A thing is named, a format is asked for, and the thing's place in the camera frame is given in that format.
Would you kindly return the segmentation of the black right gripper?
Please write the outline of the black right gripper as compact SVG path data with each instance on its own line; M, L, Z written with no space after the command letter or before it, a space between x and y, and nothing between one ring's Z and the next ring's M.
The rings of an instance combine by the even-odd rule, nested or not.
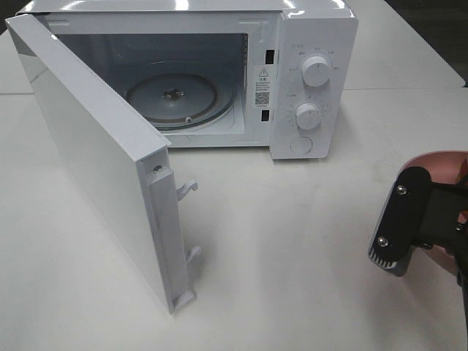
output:
M422 233L429 243L454 257L464 302L467 302L467 189L431 183Z

